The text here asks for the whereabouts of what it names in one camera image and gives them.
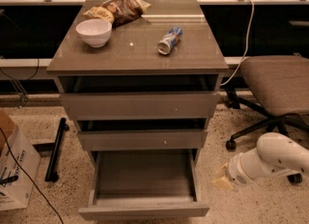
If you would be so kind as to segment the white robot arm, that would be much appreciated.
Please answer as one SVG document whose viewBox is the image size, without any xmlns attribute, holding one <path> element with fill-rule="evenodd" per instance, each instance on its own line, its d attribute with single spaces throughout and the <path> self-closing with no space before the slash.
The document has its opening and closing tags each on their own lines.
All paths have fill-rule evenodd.
<svg viewBox="0 0 309 224">
<path fill-rule="evenodd" d="M 259 137 L 256 147 L 239 153 L 224 163 L 215 173 L 212 184 L 233 189 L 248 186 L 259 178 L 309 175 L 309 151 L 294 140 L 277 132 Z"/>
</svg>

